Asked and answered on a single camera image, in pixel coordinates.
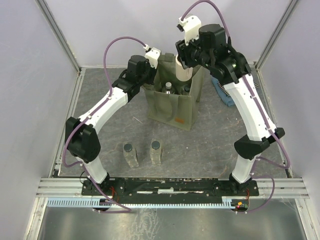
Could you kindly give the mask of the cream cylindrical jar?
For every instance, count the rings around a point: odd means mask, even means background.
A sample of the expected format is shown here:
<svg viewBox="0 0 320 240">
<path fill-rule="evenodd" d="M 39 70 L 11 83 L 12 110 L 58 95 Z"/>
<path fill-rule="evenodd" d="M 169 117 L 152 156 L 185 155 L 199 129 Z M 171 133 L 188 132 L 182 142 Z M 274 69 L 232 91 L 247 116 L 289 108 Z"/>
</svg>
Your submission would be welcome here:
<svg viewBox="0 0 320 240">
<path fill-rule="evenodd" d="M 182 63 L 179 61 L 179 55 L 175 56 L 175 76 L 181 82 L 187 82 L 192 78 L 193 68 L 183 68 Z"/>
</svg>

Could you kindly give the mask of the chrome dome clear bottle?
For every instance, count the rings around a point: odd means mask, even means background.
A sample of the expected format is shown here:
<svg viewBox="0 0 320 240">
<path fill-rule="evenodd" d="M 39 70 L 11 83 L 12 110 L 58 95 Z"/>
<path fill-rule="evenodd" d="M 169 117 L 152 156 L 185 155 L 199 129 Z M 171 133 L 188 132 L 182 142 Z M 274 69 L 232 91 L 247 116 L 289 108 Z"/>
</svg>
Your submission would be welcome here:
<svg viewBox="0 0 320 240">
<path fill-rule="evenodd" d="M 173 95 L 178 93 L 177 89 L 171 82 L 166 82 L 162 87 L 161 92 L 165 94 L 173 94 Z"/>
</svg>

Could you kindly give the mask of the green canvas bag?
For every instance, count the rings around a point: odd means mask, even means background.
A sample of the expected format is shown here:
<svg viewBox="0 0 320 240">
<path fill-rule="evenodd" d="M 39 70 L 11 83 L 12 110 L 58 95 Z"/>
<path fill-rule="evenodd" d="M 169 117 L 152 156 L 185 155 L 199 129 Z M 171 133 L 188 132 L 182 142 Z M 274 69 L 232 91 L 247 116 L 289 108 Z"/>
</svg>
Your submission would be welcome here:
<svg viewBox="0 0 320 240">
<path fill-rule="evenodd" d="M 143 86 L 148 104 L 147 117 L 161 123 L 189 131 L 197 120 L 202 88 L 205 80 L 205 68 L 193 68 L 192 77 L 186 82 L 176 78 L 176 56 L 172 53 L 162 54 L 158 60 L 158 70 L 154 84 Z M 177 94 L 166 94 L 162 88 L 171 82 Z M 190 87 L 189 95 L 181 95 L 183 86 Z"/>
</svg>

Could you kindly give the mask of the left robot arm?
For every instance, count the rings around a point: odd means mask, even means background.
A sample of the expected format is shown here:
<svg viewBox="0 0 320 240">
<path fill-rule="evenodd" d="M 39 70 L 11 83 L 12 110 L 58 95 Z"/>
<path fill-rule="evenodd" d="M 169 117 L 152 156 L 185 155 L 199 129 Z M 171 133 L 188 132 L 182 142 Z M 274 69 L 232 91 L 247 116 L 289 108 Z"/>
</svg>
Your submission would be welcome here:
<svg viewBox="0 0 320 240">
<path fill-rule="evenodd" d="M 112 84 L 109 92 L 89 111 L 78 118 L 70 117 L 65 123 L 65 150 L 82 164 L 99 195 L 110 191 L 108 173 L 99 158 L 101 144 L 98 134 L 104 124 L 121 107 L 140 92 L 144 84 L 152 85 L 158 69 L 160 53 L 133 55 L 125 69 Z"/>
</svg>

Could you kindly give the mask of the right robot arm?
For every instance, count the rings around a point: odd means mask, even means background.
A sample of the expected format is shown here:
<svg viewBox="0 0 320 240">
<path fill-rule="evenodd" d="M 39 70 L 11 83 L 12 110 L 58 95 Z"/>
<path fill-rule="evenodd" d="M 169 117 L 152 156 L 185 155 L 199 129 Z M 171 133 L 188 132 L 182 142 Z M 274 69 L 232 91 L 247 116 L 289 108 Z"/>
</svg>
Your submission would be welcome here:
<svg viewBox="0 0 320 240">
<path fill-rule="evenodd" d="M 279 141 L 285 131 L 276 127 L 268 116 L 245 56 L 233 48 L 223 27 L 219 24 L 188 26 L 179 23 L 177 28 L 184 33 L 184 39 L 175 44 L 182 68 L 202 66 L 209 70 L 231 96 L 244 122 L 246 135 L 234 143 L 238 156 L 227 181 L 227 189 L 239 196 L 252 180 L 255 160 L 272 143 Z"/>
</svg>

